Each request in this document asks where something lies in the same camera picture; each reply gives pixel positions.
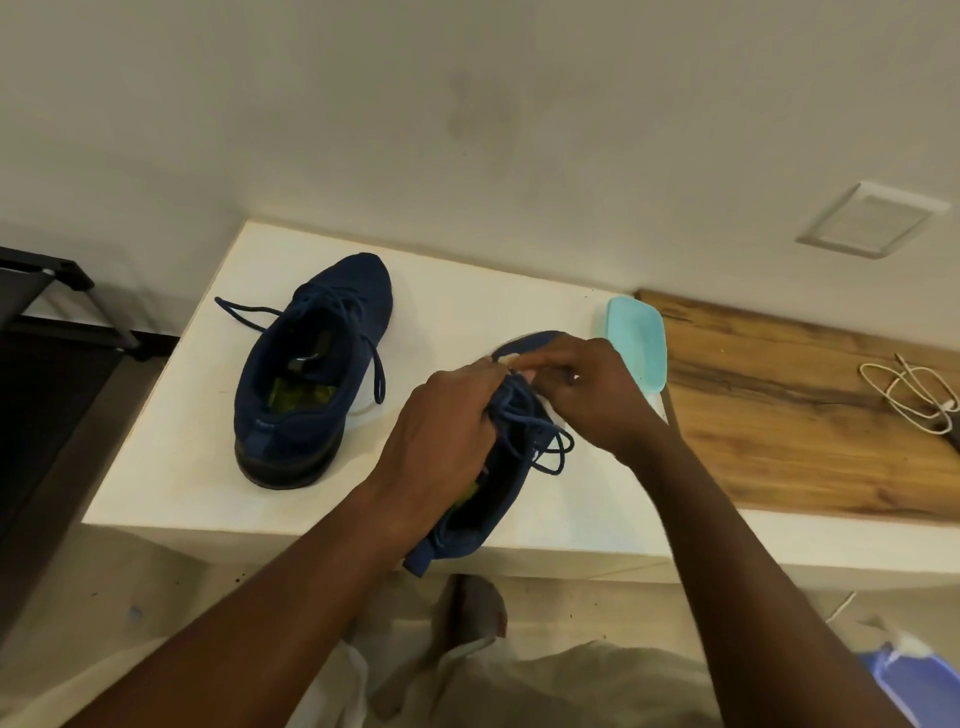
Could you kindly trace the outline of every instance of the person's left hand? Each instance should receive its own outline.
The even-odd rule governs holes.
[[[489,358],[437,372],[403,405],[370,483],[409,528],[412,543],[480,474],[496,441],[484,410],[508,373]]]

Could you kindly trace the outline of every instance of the navy blue sneaker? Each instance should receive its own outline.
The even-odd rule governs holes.
[[[394,296],[379,257],[345,257],[304,283],[283,310],[216,301],[230,316],[262,331],[240,375],[233,402],[234,451],[257,485],[289,490],[309,485],[333,460],[347,412],[373,360],[373,398],[386,396],[377,355]],[[237,311],[277,316],[269,328]]]
[[[533,333],[504,344],[492,356],[499,359],[531,352],[559,334]],[[487,413],[496,428],[496,444],[468,496],[454,504],[407,554],[403,566],[415,576],[423,576],[434,559],[473,553],[514,504],[530,469],[558,475],[564,469],[566,454],[573,449],[573,438],[554,424],[522,375],[510,374],[503,380],[487,405]],[[556,468],[538,462],[544,453],[559,455]]]

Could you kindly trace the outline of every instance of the hand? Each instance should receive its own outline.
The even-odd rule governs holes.
[[[369,478],[412,546],[462,496],[496,441],[484,411],[509,373],[480,359],[436,372],[410,395]]]
[[[510,360],[535,372],[533,387],[583,438],[633,466],[636,451],[667,427],[640,393],[620,354],[606,339],[558,336]]]

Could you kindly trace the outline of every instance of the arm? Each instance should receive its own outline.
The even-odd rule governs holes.
[[[657,507],[728,726],[909,723],[640,394],[609,342],[558,338],[510,362]]]
[[[367,480],[67,728],[285,725],[371,588],[480,472],[506,373],[486,360],[430,377]]]

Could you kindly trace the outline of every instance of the white wall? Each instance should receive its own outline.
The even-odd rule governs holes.
[[[7,0],[0,244],[172,331],[252,215],[960,347],[951,218],[792,243],[858,180],[960,203],[958,34],[952,0]]]

